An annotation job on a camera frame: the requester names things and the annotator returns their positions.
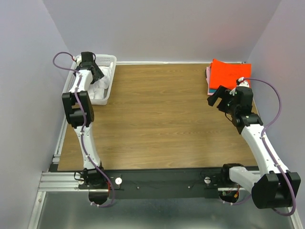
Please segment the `white t shirt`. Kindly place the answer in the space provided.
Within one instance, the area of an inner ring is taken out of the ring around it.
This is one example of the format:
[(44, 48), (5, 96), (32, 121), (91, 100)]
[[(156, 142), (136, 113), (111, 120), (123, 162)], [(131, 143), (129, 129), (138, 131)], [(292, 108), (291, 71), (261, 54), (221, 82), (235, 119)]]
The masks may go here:
[(104, 77), (89, 86), (88, 93), (91, 101), (101, 100), (104, 98), (106, 90), (110, 86), (112, 78), (112, 68), (113, 62), (110, 62), (110, 66), (100, 67), (101, 71), (104, 73)]

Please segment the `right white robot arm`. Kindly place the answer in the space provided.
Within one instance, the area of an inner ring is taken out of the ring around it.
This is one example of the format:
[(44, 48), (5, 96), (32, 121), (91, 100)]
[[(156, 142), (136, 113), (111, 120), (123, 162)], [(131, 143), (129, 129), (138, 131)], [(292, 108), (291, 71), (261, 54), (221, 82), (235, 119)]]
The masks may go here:
[(232, 90), (219, 86), (208, 97), (208, 104), (213, 106), (217, 99), (221, 99), (218, 110), (231, 116), (231, 122), (251, 149), (260, 172), (255, 175), (241, 164), (224, 164), (219, 175), (220, 183), (225, 187), (239, 184), (250, 193), (259, 209), (290, 207), (294, 212), (301, 178), (282, 163), (265, 133), (260, 116), (252, 111), (252, 89), (242, 85)]

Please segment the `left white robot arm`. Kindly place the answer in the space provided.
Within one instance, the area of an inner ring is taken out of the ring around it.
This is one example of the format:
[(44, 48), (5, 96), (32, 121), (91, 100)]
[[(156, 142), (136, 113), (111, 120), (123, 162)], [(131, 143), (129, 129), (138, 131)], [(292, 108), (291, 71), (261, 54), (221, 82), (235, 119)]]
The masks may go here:
[(81, 60), (73, 70), (74, 84), (61, 98), (66, 120), (74, 129), (81, 147), (83, 170), (78, 181), (87, 187), (102, 188), (106, 183), (106, 177), (101, 173), (102, 162), (93, 138), (94, 111), (88, 92), (91, 84), (104, 77), (95, 58), (92, 52), (81, 53)]

